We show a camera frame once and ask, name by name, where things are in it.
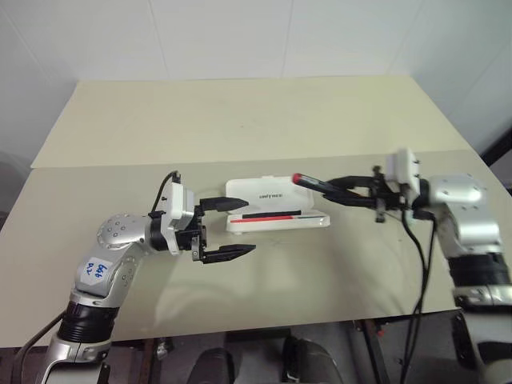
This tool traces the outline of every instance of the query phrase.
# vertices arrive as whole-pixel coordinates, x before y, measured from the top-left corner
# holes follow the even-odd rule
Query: wall
[[[77,79],[411,74],[478,151],[512,124],[508,0],[0,0],[0,151]]]

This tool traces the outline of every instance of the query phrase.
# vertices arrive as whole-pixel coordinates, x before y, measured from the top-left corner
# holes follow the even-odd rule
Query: red stripe
[[[273,216],[272,218],[237,218],[231,222],[272,222],[273,220],[290,220],[293,216]]]

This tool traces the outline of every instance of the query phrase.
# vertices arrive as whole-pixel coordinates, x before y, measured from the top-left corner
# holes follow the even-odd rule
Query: red cap
[[[302,174],[294,174],[292,177],[291,177],[291,181],[293,184],[297,184],[300,179],[302,178]]]

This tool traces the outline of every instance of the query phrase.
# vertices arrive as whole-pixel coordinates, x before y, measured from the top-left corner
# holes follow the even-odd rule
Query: white sticker
[[[110,266],[112,266],[112,263],[107,260],[90,258],[80,275],[80,282],[90,286],[102,282],[108,276]]]

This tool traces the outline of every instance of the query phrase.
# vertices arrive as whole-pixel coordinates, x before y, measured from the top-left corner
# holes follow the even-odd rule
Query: white panel
[[[146,0],[0,0],[51,77],[166,78]]]
[[[483,76],[449,119],[478,152],[512,126],[512,60],[510,44],[487,68]]]
[[[281,74],[291,0],[152,0],[171,78]]]
[[[51,85],[0,8],[0,151],[32,160],[73,90]]]
[[[444,114],[510,39],[512,2],[426,0],[390,69],[412,74]]]
[[[384,74],[419,0],[295,0],[286,76]]]

